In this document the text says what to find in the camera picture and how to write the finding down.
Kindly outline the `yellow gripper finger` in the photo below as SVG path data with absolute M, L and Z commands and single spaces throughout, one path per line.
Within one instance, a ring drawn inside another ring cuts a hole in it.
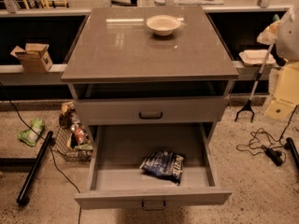
M 267 26 L 257 37 L 257 42 L 265 45 L 275 44 L 278 37 L 280 21 L 274 21 Z

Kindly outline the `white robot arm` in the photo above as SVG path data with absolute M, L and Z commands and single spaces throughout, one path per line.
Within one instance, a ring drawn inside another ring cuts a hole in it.
M 289 61 L 299 60 L 299 6 L 291 6 L 279 21 L 267 26 L 257 42 L 276 45 L 277 55 Z

